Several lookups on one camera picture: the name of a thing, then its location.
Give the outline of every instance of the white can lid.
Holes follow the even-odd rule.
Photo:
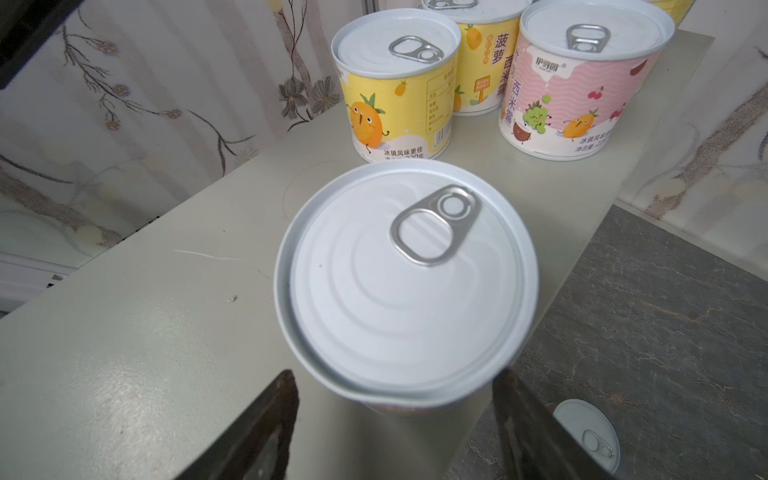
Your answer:
[[[430,197],[448,222],[425,204],[399,217]],[[296,218],[281,247],[282,256],[300,235],[292,321],[318,360],[305,366],[331,389],[438,406],[482,387],[521,352],[538,298],[536,255],[515,209],[482,179],[437,161],[370,164],[325,186]],[[441,254],[439,264],[419,263]]]
[[[431,71],[453,58],[462,41],[444,15],[397,8],[364,15],[333,37],[340,67],[368,78],[403,78]]]
[[[466,24],[498,23],[517,18],[533,0],[422,0],[422,8]]]
[[[570,399],[561,402],[552,415],[603,469],[616,472],[621,459],[619,438],[603,412],[584,400]]]
[[[520,30],[543,50],[581,60],[624,60],[661,50],[672,18],[642,0],[541,0],[527,8]]]

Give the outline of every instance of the yellow can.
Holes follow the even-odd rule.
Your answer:
[[[675,25],[679,25],[683,21],[690,7],[694,4],[694,0],[646,0],[646,2],[656,5],[670,14]]]
[[[336,34],[331,50],[361,157],[435,158],[445,150],[461,40],[452,20],[416,8],[365,15]]]
[[[458,23],[458,73],[453,111],[481,115],[502,104],[515,54],[520,14],[531,0],[421,0],[422,8]]]

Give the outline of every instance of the can lid on floor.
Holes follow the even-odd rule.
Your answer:
[[[541,0],[520,19],[521,33],[537,47],[580,60],[625,60],[664,48],[672,18],[642,0]]]
[[[603,412],[584,400],[569,399],[557,406],[552,414],[576,442],[607,472],[619,466],[619,438]]]
[[[450,18],[417,8],[364,15],[346,24],[331,41],[336,63],[367,78],[404,78],[447,63],[462,32]]]
[[[422,8],[466,24],[499,23],[517,18],[533,0],[422,0]]]

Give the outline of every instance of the pink can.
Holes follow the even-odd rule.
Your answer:
[[[519,150],[580,160],[608,141],[675,25],[642,0],[542,0],[521,17],[499,129]]]

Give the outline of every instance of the lid rim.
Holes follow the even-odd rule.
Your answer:
[[[539,2],[534,3],[530,7],[526,8],[525,11],[523,12],[523,15],[520,17],[520,35],[523,35],[526,40],[528,40],[532,45],[539,47],[541,50],[544,50],[546,52],[549,52],[555,55],[560,55],[566,58],[575,58],[577,60],[618,61],[618,60],[630,60],[632,58],[644,57],[646,55],[651,55],[653,53],[656,53],[657,51],[664,50],[667,47],[667,45],[669,45],[669,42],[676,31],[676,27],[672,17],[670,17],[669,14],[667,14],[661,8],[658,8],[657,6],[652,5],[651,3],[648,3],[648,1],[650,0],[587,0],[586,2],[578,1],[578,0],[541,0]],[[590,52],[571,50],[570,48],[559,47],[557,45],[550,45],[544,41],[539,41],[538,39],[534,38],[534,36],[528,30],[527,22],[528,22],[528,19],[533,14],[543,10],[544,8],[547,8],[550,5],[556,5],[556,4],[597,5],[597,6],[599,6],[600,4],[603,4],[603,5],[634,6],[636,7],[635,9],[637,10],[637,13],[644,14],[647,18],[654,20],[659,27],[659,32],[662,34],[666,34],[665,36],[667,38],[661,41],[658,45],[654,45],[653,47],[643,48],[637,51],[617,52],[614,54],[609,53],[605,55],[603,54],[596,55]]]
[[[533,0],[525,0],[525,6],[520,8],[514,13],[511,13],[509,15],[498,15],[495,17],[489,17],[489,18],[470,18],[470,17],[462,17],[461,15],[450,15],[448,11],[443,12],[436,12],[435,10],[431,9],[427,4],[428,0],[421,0],[421,6],[422,10],[427,10],[429,12],[438,13],[440,15],[444,15],[454,22],[457,23],[464,23],[464,24],[473,24],[473,25],[490,25],[492,23],[501,23],[506,22],[507,20],[513,20],[515,18],[520,18],[525,11],[526,8],[530,7],[533,3]],[[458,10],[461,10],[460,8],[456,9],[456,13],[461,13]]]
[[[342,40],[349,35],[351,32],[355,31],[357,28],[361,28],[365,24],[369,24],[371,22],[375,22],[380,19],[388,18],[388,17],[399,17],[400,15],[403,15],[403,13],[409,13],[411,16],[415,17],[423,17],[425,20],[431,20],[434,22],[437,22],[444,26],[446,30],[450,31],[452,33],[453,39],[454,39],[454,45],[451,48],[449,53],[446,53],[445,57],[440,59],[439,61],[436,61],[435,63],[431,64],[425,64],[425,66],[422,66],[421,68],[417,68],[412,71],[400,71],[400,72],[380,72],[380,71],[366,71],[362,68],[356,68],[352,65],[348,65],[345,63],[341,57],[339,56],[339,47],[341,45]],[[421,10],[418,8],[393,8],[392,10],[384,10],[381,12],[374,12],[370,13],[368,15],[364,15],[362,17],[356,18],[352,20],[350,23],[344,25],[334,36],[333,40],[331,40],[331,55],[333,55],[333,60],[336,63],[336,67],[339,69],[343,69],[345,71],[348,71],[349,73],[353,73],[355,75],[365,77],[365,78],[376,78],[381,80],[391,80],[393,78],[410,78],[415,77],[417,75],[421,75],[427,71],[434,71],[438,68],[442,67],[443,65],[449,63],[450,61],[453,61],[454,57],[458,54],[458,47],[462,42],[462,31],[459,29],[456,22],[451,20],[450,18],[446,17],[445,15],[440,15],[439,13],[435,13],[432,11],[426,11]]]
[[[290,299],[290,275],[296,256],[296,247],[299,244],[300,238],[306,232],[307,222],[314,218],[322,205],[339,193],[338,187],[356,184],[360,181],[362,174],[365,174],[364,178],[368,179],[378,174],[397,173],[399,171],[425,171],[443,176],[446,180],[462,183],[466,183],[469,179],[471,183],[468,186],[470,187],[473,184],[483,186],[482,196],[484,202],[489,207],[492,207],[501,218],[505,219],[509,233],[514,235],[514,243],[521,257],[520,274],[522,282],[520,286],[521,305],[516,309],[517,315],[513,320],[519,323],[517,327],[519,332],[515,335],[510,335],[507,340],[495,348],[494,352],[489,352],[491,361],[480,368],[472,370],[473,375],[463,375],[461,378],[454,379],[451,382],[445,382],[438,388],[422,391],[404,391],[398,394],[397,392],[381,392],[373,389],[366,391],[368,387],[357,385],[350,379],[342,377],[319,358],[319,355],[313,351],[307,339],[303,337],[299,322],[295,317],[296,312]],[[313,377],[325,387],[343,397],[360,402],[407,408],[432,408],[465,398],[483,387],[493,376],[498,374],[498,372],[521,354],[531,331],[535,327],[534,315],[539,290],[538,261],[536,260],[535,248],[525,223],[523,223],[514,207],[483,179],[459,167],[443,164],[442,162],[398,160],[368,164],[353,169],[332,180],[316,192],[294,217],[280,244],[273,278],[275,279],[273,295],[278,323],[294,355],[296,355],[302,366],[309,370]]]

